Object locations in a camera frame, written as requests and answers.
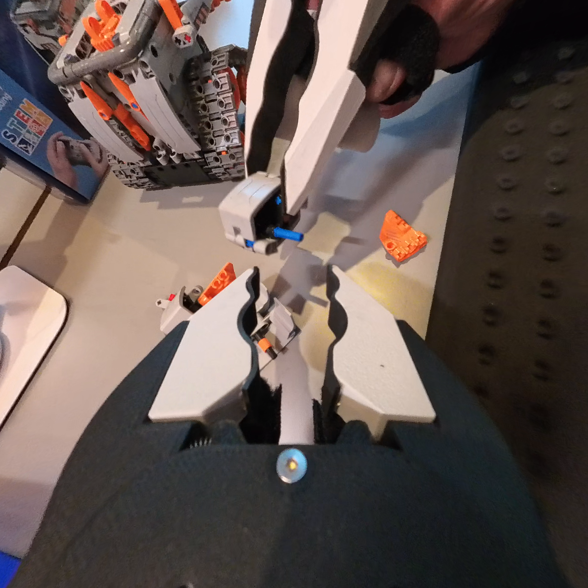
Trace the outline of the grey block module blue pin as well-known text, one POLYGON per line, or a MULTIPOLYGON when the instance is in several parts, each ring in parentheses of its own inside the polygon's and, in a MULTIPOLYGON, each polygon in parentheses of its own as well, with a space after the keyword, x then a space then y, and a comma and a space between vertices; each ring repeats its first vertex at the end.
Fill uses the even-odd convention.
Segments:
POLYGON ((270 255, 285 240, 301 243, 300 215, 286 211, 280 177, 257 172, 239 182, 219 205, 224 235, 256 254, 270 255))

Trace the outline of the orange wedge block plate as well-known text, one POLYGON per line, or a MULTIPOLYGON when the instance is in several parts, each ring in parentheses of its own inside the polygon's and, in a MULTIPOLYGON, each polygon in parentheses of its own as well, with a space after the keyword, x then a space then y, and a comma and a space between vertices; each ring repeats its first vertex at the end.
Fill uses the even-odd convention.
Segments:
POLYGON ((379 239, 386 252, 397 262, 408 260, 428 244, 427 236, 415 230, 394 210, 386 212, 379 239))

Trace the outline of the person's right hand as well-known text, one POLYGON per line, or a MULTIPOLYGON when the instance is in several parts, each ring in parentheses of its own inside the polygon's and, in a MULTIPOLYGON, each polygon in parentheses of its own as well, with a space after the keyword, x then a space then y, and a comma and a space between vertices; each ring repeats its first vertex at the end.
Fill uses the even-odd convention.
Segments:
MULTIPOLYGON (((496 32, 513 1, 411 1, 427 12, 440 33, 436 56, 437 70, 448 71, 468 61, 496 32)), ((406 71, 400 63, 381 59, 366 90, 366 101, 378 104, 381 119, 392 119, 404 113, 420 99, 385 105, 405 80, 406 71)))

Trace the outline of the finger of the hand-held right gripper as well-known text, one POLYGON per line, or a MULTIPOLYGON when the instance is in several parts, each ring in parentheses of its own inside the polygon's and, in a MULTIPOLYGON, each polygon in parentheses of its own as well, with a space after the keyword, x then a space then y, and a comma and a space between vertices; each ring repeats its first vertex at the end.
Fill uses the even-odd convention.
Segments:
POLYGON ((298 123, 284 158, 286 212, 294 216, 317 186, 336 148, 367 152, 378 135, 378 106, 351 69, 383 11, 382 1, 322 1, 317 51, 298 104, 298 123))
POLYGON ((255 1, 246 73, 247 175, 311 179, 318 166, 318 1, 255 1))

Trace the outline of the blue robot kit box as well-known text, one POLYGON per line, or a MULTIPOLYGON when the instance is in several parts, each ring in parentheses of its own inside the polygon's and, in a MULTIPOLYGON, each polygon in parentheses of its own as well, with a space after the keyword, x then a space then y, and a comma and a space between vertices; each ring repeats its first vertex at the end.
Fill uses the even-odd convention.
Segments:
POLYGON ((1 1, 1 159, 89 203, 107 156, 48 78, 49 65, 83 11, 80 1, 1 1))

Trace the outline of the grey orange tracked toy robot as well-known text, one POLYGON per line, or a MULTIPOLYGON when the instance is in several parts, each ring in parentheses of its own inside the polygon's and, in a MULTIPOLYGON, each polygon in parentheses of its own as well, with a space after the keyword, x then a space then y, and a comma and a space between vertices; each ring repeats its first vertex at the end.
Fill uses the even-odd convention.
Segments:
POLYGON ((144 190, 245 177, 247 50, 201 36, 221 1, 93 1, 48 70, 114 175, 144 190))

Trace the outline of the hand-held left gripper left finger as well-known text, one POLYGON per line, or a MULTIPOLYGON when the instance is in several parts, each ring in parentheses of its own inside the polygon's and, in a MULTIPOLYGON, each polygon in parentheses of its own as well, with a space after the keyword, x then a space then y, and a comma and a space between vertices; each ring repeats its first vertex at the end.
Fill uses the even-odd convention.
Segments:
POLYGON ((259 269, 248 269, 187 322, 148 412, 152 422, 243 420, 259 375, 251 339, 259 286, 259 269))

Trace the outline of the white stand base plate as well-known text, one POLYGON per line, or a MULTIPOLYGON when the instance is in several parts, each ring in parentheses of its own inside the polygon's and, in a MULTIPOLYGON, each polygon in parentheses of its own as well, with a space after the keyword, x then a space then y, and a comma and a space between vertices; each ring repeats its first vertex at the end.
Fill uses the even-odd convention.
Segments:
POLYGON ((1 270, 1 426, 4 426, 66 322, 56 290, 21 268, 1 270))

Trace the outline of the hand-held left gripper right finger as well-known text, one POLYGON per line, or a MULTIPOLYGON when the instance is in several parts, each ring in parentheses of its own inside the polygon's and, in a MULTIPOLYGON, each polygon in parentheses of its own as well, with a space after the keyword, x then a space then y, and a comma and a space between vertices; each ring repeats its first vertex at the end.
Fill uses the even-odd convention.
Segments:
POLYGON ((326 286, 334 341, 322 387, 325 417, 432 423, 436 412, 393 314, 337 266, 327 267, 326 286))

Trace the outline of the grey block module orange part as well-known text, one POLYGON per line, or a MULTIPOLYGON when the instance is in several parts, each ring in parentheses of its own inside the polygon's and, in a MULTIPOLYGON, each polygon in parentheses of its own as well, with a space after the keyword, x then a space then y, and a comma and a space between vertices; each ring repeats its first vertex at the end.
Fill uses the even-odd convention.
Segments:
MULTIPOLYGON (((168 334, 181 322, 189 320, 214 296, 236 279, 232 263, 226 263, 206 288, 200 285, 191 290, 182 287, 166 299, 158 299, 156 305, 162 310, 160 331, 168 334)), ((259 286, 255 303, 256 327, 251 338, 258 351, 259 368, 266 366, 283 354, 294 338, 300 333, 291 312, 273 295, 265 285, 259 286)))

